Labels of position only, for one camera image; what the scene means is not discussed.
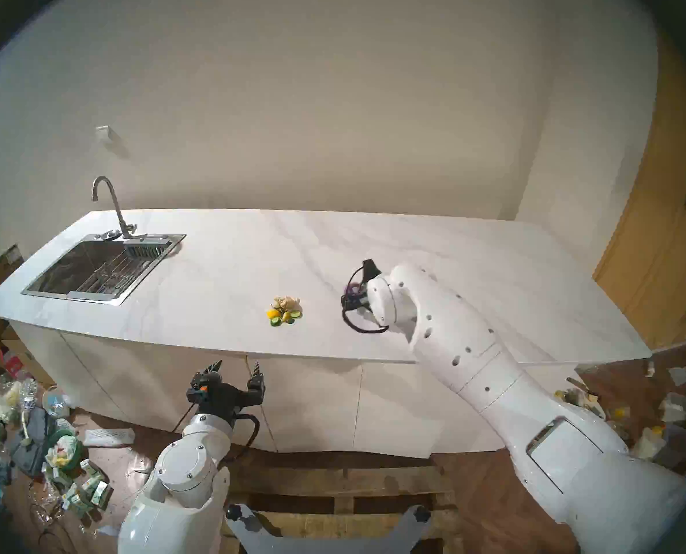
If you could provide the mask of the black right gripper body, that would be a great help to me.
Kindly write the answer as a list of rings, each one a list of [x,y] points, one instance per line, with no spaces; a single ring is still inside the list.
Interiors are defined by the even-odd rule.
[[[367,294],[367,280],[361,281],[352,278],[346,286],[346,312],[367,310],[371,312]]]

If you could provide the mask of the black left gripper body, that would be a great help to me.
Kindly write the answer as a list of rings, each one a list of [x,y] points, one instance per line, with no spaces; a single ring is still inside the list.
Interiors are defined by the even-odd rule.
[[[235,423],[243,409],[249,406],[248,393],[233,385],[209,385],[202,388],[202,414]]]

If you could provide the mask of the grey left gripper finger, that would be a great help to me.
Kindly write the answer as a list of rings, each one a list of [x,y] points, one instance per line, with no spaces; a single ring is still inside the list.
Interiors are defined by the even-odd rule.
[[[265,379],[260,369],[260,364],[256,365],[251,373],[251,377],[247,382],[246,405],[259,406],[262,405],[265,398]]]
[[[220,374],[222,363],[222,360],[218,360],[193,376],[190,387],[187,389],[187,400],[189,402],[213,401],[215,392],[223,384]]]

